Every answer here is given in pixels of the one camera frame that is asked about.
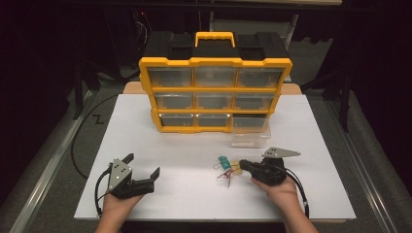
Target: metal bracket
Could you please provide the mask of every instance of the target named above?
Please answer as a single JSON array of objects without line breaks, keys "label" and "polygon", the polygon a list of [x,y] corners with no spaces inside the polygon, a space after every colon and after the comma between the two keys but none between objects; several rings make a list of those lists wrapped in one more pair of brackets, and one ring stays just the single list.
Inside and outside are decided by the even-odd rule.
[{"label": "metal bracket", "polygon": [[279,148],[269,148],[264,152],[262,157],[269,157],[269,158],[283,158],[283,157],[291,157],[291,156],[298,156],[300,152],[293,151],[293,150],[285,150]]},{"label": "metal bracket", "polygon": [[109,190],[114,189],[124,179],[131,176],[132,168],[118,158],[115,158],[112,165],[112,174],[109,180]]}]

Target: hand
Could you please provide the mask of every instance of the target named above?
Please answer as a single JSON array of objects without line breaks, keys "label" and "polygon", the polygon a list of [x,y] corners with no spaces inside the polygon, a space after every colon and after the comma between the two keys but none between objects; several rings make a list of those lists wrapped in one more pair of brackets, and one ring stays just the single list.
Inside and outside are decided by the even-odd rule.
[{"label": "hand", "polygon": [[265,183],[261,183],[255,178],[251,178],[252,183],[260,187],[266,192],[267,197],[279,208],[282,212],[287,208],[292,206],[296,207],[299,205],[299,200],[297,199],[296,184],[294,181],[287,177],[281,184],[275,186],[269,186]]},{"label": "hand", "polygon": [[145,195],[120,200],[112,194],[104,197],[103,215],[95,232],[119,232],[133,207]]},{"label": "hand", "polygon": [[296,184],[290,177],[287,177],[281,184],[275,186],[266,185],[254,178],[251,181],[265,191],[267,197],[282,212],[287,232],[318,232],[300,208]]}]

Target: wire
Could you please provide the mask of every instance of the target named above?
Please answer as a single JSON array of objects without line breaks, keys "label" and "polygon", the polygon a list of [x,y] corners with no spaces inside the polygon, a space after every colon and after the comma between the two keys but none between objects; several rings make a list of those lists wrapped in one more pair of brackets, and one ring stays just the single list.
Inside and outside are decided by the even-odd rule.
[{"label": "wire", "polygon": [[300,182],[299,178],[297,177],[297,175],[289,170],[289,169],[283,169],[281,167],[278,167],[276,165],[270,165],[273,168],[278,169],[279,171],[285,173],[288,177],[290,177],[294,183],[296,183],[297,189],[299,189],[300,192],[300,196],[302,197],[302,202],[303,202],[303,207],[305,208],[305,215],[309,218],[309,203],[308,203],[308,199],[306,198],[306,194],[305,191],[303,190],[303,185]]},{"label": "wire", "polygon": [[151,27],[151,24],[149,23],[149,20],[148,20],[148,18],[146,17],[146,13],[142,12],[142,16],[145,18],[146,23],[148,24],[149,29],[151,30],[151,32],[153,32],[152,27]]},{"label": "wire", "polygon": [[117,97],[117,96],[118,96],[118,94],[112,95],[112,96],[104,99],[102,102],[100,102],[100,103],[97,104],[96,106],[94,106],[94,107],[90,110],[90,112],[86,115],[86,117],[85,117],[85,119],[82,121],[82,123],[79,125],[79,128],[78,128],[78,130],[76,131],[75,136],[73,137],[72,145],[71,145],[71,147],[70,147],[70,156],[71,156],[71,158],[72,158],[72,163],[73,163],[73,166],[75,167],[76,171],[79,173],[79,175],[82,176],[83,178],[85,178],[86,180],[87,180],[88,176],[85,175],[85,174],[79,169],[79,167],[78,167],[78,165],[77,165],[77,163],[76,163],[76,160],[75,160],[74,146],[75,146],[77,137],[78,137],[78,135],[79,135],[79,133],[80,133],[83,125],[85,124],[87,118],[91,115],[91,113],[93,113],[93,111],[94,111],[95,109],[97,109],[99,106],[101,106],[102,104],[104,104],[104,103],[107,102],[108,100],[110,100],[110,99],[112,99],[112,98],[115,98],[115,97]]},{"label": "wire", "polygon": [[104,172],[102,173],[102,175],[100,175],[99,179],[97,179],[96,187],[94,188],[94,205],[96,206],[96,211],[97,211],[97,214],[99,215],[99,217],[101,217],[102,214],[103,214],[102,209],[99,207],[99,200],[100,200],[103,196],[105,196],[105,195],[108,194],[108,193],[105,193],[103,196],[101,196],[101,197],[98,198],[97,195],[98,195],[98,192],[99,192],[99,185],[100,185],[101,181],[103,180],[103,178],[104,178],[105,176],[109,175],[110,172],[112,171],[112,164],[113,164],[113,163],[110,163],[110,164],[109,164],[109,168],[108,168],[106,171],[104,171]]},{"label": "wire", "polygon": [[201,20],[201,15],[200,15],[200,11],[199,12],[197,12],[198,13],[198,15],[199,15],[199,31],[202,31],[202,20]]},{"label": "wire", "polygon": [[100,199],[102,199],[103,197],[107,196],[107,194],[109,194],[109,192],[106,192],[105,194],[101,195],[101,196],[97,199],[97,201],[100,201]]},{"label": "wire", "polygon": [[140,35],[142,35],[142,31],[143,29],[145,29],[145,41],[143,42],[143,45],[146,44],[147,40],[148,40],[148,29],[146,28],[146,26],[141,23],[140,21],[135,21],[135,23],[137,23],[139,25],[140,31],[137,34],[137,41],[139,41]]}]

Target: tabletop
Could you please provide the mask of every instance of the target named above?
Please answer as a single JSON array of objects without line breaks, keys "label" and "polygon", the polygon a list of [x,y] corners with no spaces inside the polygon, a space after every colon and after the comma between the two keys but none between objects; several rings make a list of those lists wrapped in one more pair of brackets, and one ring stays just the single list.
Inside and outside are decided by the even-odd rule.
[{"label": "tabletop", "polygon": [[[228,133],[160,133],[150,110],[147,95],[119,96],[75,218],[97,219],[93,201],[97,178],[114,158],[133,152],[135,159],[129,163],[133,180],[148,178],[157,167],[160,177],[154,193],[145,196],[129,220],[281,220],[265,194],[250,182],[248,172],[234,176],[228,187],[226,180],[217,179],[223,170],[214,169],[221,155],[259,162],[269,147],[301,153],[285,158],[285,165],[303,184],[312,220],[356,218],[305,95],[281,96],[269,120],[271,138],[267,147],[259,149],[231,147]],[[99,187],[101,194],[107,188],[103,183],[107,181]]]}]

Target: colorful object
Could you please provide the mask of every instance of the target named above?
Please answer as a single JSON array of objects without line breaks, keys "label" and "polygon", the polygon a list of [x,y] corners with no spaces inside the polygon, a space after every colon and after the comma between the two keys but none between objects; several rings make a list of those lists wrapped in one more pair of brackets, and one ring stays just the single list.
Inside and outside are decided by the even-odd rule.
[{"label": "colorful object", "polygon": [[139,67],[160,132],[261,132],[292,62],[276,33],[152,32]]},{"label": "colorful object", "polygon": [[222,168],[224,170],[231,169],[230,162],[226,156],[220,156],[219,161],[221,162]]},{"label": "colorful object", "polygon": [[220,156],[218,158],[220,161],[219,167],[222,167],[225,172],[218,176],[218,179],[228,179],[227,186],[230,187],[231,178],[234,175],[238,175],[242,173],[242,169],[240,168],[240,163],[238,160],[233,160],[229,162],[226,156]]}]

